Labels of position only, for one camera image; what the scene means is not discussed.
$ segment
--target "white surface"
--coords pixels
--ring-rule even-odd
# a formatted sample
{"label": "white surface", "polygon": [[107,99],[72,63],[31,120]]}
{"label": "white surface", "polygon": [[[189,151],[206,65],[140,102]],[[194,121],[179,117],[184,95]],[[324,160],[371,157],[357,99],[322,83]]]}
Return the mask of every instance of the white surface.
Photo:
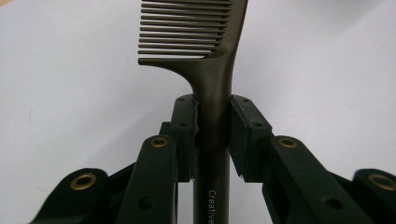
{"label": "white surface", "polygon": [[[137,65],[139,1],[19,0],[0,7],[0,223],[32,220],[84,167],[113,174],[190,93]],[[233,92],[330,171],[396,174],[396,2],[250,1]],[[191,184],[179,223],[191,223]],[[232,173],[230,223],[270,223],[260,185]]]}

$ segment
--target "white background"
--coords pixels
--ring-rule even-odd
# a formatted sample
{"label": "white background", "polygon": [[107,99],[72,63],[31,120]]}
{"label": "white background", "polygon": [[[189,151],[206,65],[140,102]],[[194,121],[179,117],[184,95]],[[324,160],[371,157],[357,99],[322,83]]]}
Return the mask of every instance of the white background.
{"label": "white background", "polygon": [[[137,65],[137,0],[18,0],[0,7],[0,223],[31,221],[66,175],[109,175],[191,92]],[[330,171],[396,174],[396,1],[251,0],[233,73],[275,134]],[[271,223],[261,185],[232,167],[230,223]],[[179,223],[192,221],[191,184]]]}

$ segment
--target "comb teeth section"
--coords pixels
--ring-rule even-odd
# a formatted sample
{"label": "comb teeth section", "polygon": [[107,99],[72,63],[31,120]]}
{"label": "comb teeth section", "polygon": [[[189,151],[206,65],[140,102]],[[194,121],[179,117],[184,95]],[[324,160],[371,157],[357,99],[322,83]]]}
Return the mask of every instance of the comb teeth section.
{"label": "comb teeth section", "polygon": [[231,1],[142,0],[139,54],[205,57],[221,44]]}

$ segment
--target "brass screw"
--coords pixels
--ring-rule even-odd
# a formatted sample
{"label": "brass screw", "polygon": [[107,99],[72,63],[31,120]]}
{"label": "brass screw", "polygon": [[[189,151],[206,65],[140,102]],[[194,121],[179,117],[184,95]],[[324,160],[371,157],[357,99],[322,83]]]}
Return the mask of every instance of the brass screw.
{"label": "brass screw", "polygon": [[381,189],[394,191],[396,190],[396,182],[381,174],[370,174],[369,180]]}
{"label": "brass screw", "polygon": [[70,183],[70,188],[74,190],[83,190],[92,187],[96,182],[96,175],[93,173],[86,173],[74,178]]}
{"label": "brass screw", "polygon": [[152,147],[164,147],[168,145],[168,140],[166,140],[166,138],[157,137],[152,139],[150,143]]}
{"label": "brass screw", "polygon": [[281,138],[279,139],[279,144],[282,147],[297,147],[297,143],[289,138]]}

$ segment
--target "comb tooth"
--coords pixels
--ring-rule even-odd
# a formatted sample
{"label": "comb tooth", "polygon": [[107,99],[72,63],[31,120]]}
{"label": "comb tooth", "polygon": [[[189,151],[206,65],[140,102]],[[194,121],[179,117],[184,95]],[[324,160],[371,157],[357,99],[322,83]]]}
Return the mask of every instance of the comb tooth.
{"label": "comb tooth", "polygon": [[186,40],[186,39],[153,39],[153,38],[140,38],[140,43],[162,43],[162,44],[187,44],[187,45],[218,45],[220,41],[214,40]]}
{"label": "comb tooth", "polygon": [[174,27],[217,27],[225,28],[223,23],[209,23],[209,22],[165,22],[165,21],[141,21],[141,25],[149,26],[174,26]]}
{"label": "comb tooth", "polygon": [[154,3],[182,3],[182,4],[208,4],[208,5],[232,5],[231,1],[200,1],[200,0],[142,0],[142,2],[154,2]]}
{"label": "comb tooth", "polygon": [[175,34],[140,34],[140,37],[149,37],[149,38],[168,38],[168,39],[222,39],[223,35],[175,35]]}
{"label": "comb tooth", "polygon": [[199,50],[212,50],[217,49],[218,47],[210,47],[210,46],[193,46],[193,45],[153,45],[153,44],[140,44],[139,48],[141,49],[199,49]]}
{"label": "comb tooth", "polygon": [[165,15],[189,15],[189,16],[220,16],[227,17],[230,13],[216,11],[199,11],[199,10],[158,10],[158,9],[142,9],[142,13],[148,14],[165,14]]}
{"label": "comb tooth", "polygon": [[169,17],[169,16],[141,16],[141,20],[146,21],[217,21],[226,22],[225,18],[215,18],[215,17]]}
{"label": "comb tooth", "polygon": [[215,33],[223,34],[225,31],[219,29],[177,29],[177,28],[159,28],[159,27],[141,27],[140,31],[164,32],[164,33],[185,33],[185,34],[204,34]]}
{"label": "comb tooth", "polygon": [[179,56],[207,56],[210,52],[204,51],[165,51],[165,50],[139,50],[138,54],[179,55]]}
{"label": "comb tooth", "polygon": [[219,10],[219,11],[229,11],[229,7],[219,7],[219,6],[192,6],[192,5],[166,5],[166,4],[142,4],[142,7],[147,8],[165,8],[165,9],[194,9],[194,10]]}

